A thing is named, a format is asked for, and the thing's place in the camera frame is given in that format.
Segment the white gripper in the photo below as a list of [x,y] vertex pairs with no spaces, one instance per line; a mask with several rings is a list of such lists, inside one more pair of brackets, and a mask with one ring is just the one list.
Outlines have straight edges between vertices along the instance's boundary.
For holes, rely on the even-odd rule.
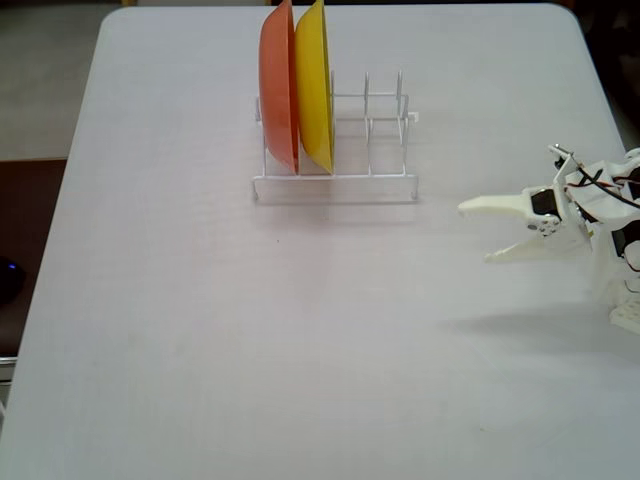
[[506,264],[551,260],[589,244],[589,234],[578,207],[563,187],[525,188],[522,195],[488,195],[465,200],[457,207],[461,215],[500,214],[525,217],[533,234],[526,240],[488,253],[484,262]]

